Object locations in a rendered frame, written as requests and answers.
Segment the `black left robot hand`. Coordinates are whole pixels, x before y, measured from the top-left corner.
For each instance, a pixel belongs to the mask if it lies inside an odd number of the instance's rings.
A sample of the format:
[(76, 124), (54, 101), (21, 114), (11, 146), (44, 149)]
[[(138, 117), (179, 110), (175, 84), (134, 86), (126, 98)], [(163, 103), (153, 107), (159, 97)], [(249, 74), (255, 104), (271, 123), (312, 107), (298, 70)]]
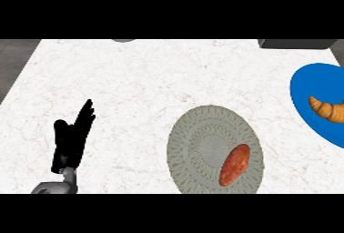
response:
[(66, 167), (76, 168), (80, 164), (85, 139), (94, 119), (92, 101), (86, 100), (75, 122), (69, 125), (64, 120), (57, 119), (52, 123), (55, 148), (51, 159), (51, 172), (54, 174), (58, 174)]

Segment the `grey woven round plate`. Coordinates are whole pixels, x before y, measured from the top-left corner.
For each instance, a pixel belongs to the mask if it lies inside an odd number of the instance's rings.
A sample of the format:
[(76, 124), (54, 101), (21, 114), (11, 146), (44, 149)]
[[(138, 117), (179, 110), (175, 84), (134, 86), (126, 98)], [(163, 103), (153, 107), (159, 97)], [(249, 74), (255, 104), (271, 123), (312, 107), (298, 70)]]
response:
[[(219, 170), (231, 150), (249, 147), (247, 168), (237, 179), (219, 185)], [(262, 152), (255, 132), (243, 118), (222, 106), (197, 106), (175, 121), (166, 144), (166, 163), (181, 193), (255, 193), (262, 178)]]

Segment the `blue round placemat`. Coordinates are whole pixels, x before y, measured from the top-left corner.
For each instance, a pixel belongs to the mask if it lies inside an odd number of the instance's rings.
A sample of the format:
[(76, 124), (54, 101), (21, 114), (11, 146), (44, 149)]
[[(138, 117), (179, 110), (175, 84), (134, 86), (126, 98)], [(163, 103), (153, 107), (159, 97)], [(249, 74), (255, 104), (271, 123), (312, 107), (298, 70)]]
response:
[(344, 148), (344, 123), (331, 123), (317, 116), (308, 104), (314, 97), (321, 102), (339, 104), (344, 100), (344, 68), (315, 63), (302, 66), (290, 79), (290, 99), (299, 117), (314, 132)]

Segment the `golden brown croissant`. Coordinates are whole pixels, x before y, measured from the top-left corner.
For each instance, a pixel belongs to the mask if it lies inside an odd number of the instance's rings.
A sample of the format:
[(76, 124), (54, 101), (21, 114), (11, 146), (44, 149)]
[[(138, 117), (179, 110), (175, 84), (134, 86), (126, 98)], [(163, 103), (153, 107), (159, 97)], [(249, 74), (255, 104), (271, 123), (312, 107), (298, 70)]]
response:
[(318, 117), (331, 123), (344, 123), (344, 102), (340, 104), (329, 104), (311, 96), (308, 105)]

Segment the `dark grey appliance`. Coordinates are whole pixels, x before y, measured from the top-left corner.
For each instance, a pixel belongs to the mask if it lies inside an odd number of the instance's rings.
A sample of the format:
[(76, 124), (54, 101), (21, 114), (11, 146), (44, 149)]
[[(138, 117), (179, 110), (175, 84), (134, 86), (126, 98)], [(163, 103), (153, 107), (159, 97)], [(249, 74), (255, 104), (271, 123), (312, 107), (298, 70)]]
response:
[(326, 49), (334, 39), (259, 39), (259, 48), (265, 49)]

